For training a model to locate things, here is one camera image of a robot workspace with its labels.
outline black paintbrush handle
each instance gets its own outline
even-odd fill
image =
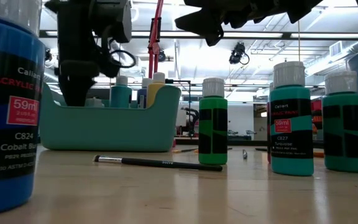
[[[150,159],[122,158],[121,162],[123,164],[129,164],[129,165],[177,168],[177,169],[197,169],[197,170],[208,170],[208,171],[222,171],[223,169],[221,166],[189,164],[184,162],[172,162],[172,161],[155,161]]]

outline white bottle cap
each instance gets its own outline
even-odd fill
[[[286,85],[305,85],[303,62],[284,62],[274,66],[274,88]]]
[[[117,76],[116,78],[116,85],[124,85],[128,86],[128,77],[126,76]]]
[[[203,81],[203,97],[224,97],[224,80],[221,78],[206,78]]]
[[[165,74],[162,72],[155,72],[153,74],[153,83],[165,83]]]
[[[330,93],[357,92],[357,72],[334,72],[325,76],[326,95]]]
[[[271,93],[274,90],[274,82],[271,82],[268,86],[268,92]]]
[[[148,87],[152,82],[153,82],[153,80],[151,78],[143,78],[142,79],[142,88]]]

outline red label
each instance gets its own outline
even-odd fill
[[[10,96],[6,123],[36,126],[38,112],[39,102],[37,100]]]
[[[278,119],[274,121],[276,133],[291,133],[291,119]]]

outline table surface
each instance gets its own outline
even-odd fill
[[[323,159],[314,176],[293,177],[253,147],[230,150],[223,172],[97,164],[95,154],[40,147],[32,198],[0,223],[358,223],[358,174],[326,170]],[[194,152],[103,154],[198,162]]]

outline acrylic paint bottle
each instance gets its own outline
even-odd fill
[[[162,72],[155,72],[153,74],[153,83],[147,87],[147,107],[154,104],[155,96],[161,87],[165,86],[165,74]]]
[[[137,91],[137,107],[146,108],[147,101],[147,87],[153,82],[151,78],[143,78],[142,88]]]
[[[116,85],[110,89],[111,108],[130,108],[132,103],[132,89],[128,87],[128,77],[118,76]]]
[[[358,172],[357,73],[325,76],[324,161],[327,169]]]
[[[199,131],[198,161],[201,164],[226,164],[227,100],[221,78],[204,79]]]
[[[310,91],[302,62],[274,66],[270,95],[272,170],[286,175],[313,175]]]
[[[0,1],[0,212],[32,195],[45,46],[35,35],[39,16],[30,15],[41,6]]]
[[[267,161],[270,164],[271,163],[271,157],[270,152],[272,151],[272,140],[270,139],[270,94],[272,93],[274,89],[274,82],[270,83],[270,86],[268,88],[269,95],[267,98],[267,104],[266,104],[266,111],[267,111]]]

